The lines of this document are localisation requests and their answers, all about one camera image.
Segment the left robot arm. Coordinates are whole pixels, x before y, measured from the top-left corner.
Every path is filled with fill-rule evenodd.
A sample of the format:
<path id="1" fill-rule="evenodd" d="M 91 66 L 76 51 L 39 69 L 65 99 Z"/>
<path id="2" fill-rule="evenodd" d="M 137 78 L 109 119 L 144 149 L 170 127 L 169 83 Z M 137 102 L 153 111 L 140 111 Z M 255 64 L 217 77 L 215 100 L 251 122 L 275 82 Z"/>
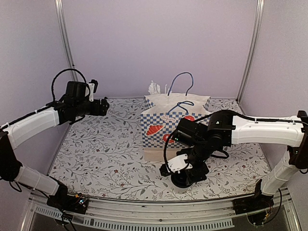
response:
<path id="1" fill-rule="evenodd" d="M 32 190 L 39 191 L 48 198 L 47 204 L 60 211 L 84 210 L 85 196 L 81 193 L 71 196 L 68 187 L 50 176 L 26 167 L 17 160 L 14 150 L 41 132 L 56 126 L 70 125 L 86 116 L 105 116 L 109 103 L 105 99 L 95 99 L 98 82 L 69 81 L 66 92 L 60 100 L 33 111 L 0 128 L 0 178 L 9 183 L 16 182 Z"/>

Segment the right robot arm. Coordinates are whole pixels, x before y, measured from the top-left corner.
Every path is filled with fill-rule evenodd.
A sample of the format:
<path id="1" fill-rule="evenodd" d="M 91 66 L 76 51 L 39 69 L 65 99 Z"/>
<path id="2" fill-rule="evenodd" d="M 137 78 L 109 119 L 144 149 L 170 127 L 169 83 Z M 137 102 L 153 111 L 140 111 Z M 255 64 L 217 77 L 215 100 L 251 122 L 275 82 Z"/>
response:
<path id="1" fill-rule="evenodd" d="M 254 194 L 233 201 L 236 214 L 273 206 L 273 196 L 295 173 L 308 167 L 308 115 L 298 111 L 290 117 L 250 117 L 221 110 L 201 119 L 183 118 L 172 140 L 183 144 L 176 157 L 167 162 L 172 183 L 182 189 L 204 181 L 207 159 L 227 147 L 245 144 L 280 144 L 286 152 L 274 169 L 255 184 Z"/>

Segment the white paper coffee cup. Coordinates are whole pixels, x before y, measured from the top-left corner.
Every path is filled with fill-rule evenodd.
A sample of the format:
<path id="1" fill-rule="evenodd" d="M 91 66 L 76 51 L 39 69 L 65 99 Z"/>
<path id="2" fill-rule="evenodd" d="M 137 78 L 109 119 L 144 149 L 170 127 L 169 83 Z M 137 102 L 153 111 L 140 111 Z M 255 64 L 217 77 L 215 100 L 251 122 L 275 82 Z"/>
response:
<path id="1" fill-rule="evenodd" d="M 183 194 L 183 193 L 186 193 L 188 191 L 188 189 L 189 189 L 189 187 L 186 187 L 186 188 L 175 187 L 174 191 L 177 194 Z"/>

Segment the black plastic cup lid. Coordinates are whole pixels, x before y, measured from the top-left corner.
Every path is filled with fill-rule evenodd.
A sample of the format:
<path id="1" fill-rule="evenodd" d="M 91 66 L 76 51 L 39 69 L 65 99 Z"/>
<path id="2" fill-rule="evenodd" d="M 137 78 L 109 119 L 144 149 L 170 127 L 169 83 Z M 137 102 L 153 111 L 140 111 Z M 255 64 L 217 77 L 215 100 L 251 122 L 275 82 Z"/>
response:
<path id="1" fill-rule="evenodd" d="M 185 172 L 171 175 L 171 182 L 174 186 L 181 189 L 186 189 L 192 185 L 192 183 L 188 182 L 188 177 Z"/>

